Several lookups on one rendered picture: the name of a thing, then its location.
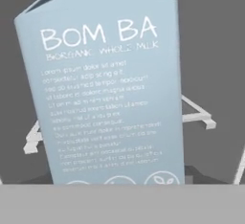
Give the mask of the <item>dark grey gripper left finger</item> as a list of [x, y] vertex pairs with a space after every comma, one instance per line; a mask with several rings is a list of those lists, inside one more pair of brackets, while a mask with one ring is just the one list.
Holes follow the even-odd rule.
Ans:
[[16, 185], [52, 185], [53, 178], [50, 173], [46, 173], [44, 175], [28, 179], [28, 180], [21, 180], [17, 181]]

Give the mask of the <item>pale blue milk carton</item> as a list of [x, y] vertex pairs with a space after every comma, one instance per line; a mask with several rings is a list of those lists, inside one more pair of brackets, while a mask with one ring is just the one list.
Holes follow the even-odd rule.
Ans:
[[184, 182], [177, 0], [36, 0], [14, 25], [55, 183]]

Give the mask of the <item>white fridge frame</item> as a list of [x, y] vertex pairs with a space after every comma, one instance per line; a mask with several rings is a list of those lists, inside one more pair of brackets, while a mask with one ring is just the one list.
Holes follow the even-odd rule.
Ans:
[[240, 184], [240, 181], [241, 181], [241, 178], [243, 176], [244, 170], [245, 170], [245, 146], [243, 148], [242, 156], [241, 156], [241, 159], [240, 159], [240, 162], [238, 164], [238, 167], [237, 167], [237, 170], [236, 170], [236, 174], [235, 174], [235, 177], [234, 177], [234, 184], [235, 185], [239, 185]]

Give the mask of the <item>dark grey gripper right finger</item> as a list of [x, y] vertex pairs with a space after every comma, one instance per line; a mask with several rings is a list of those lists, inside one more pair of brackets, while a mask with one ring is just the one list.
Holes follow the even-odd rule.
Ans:
[[210, 176], [204, 175], [194, 166], [185, 166], [185, 177], [187, 184], [194, 185], [227, 185], [227, 182], [221, 181]]

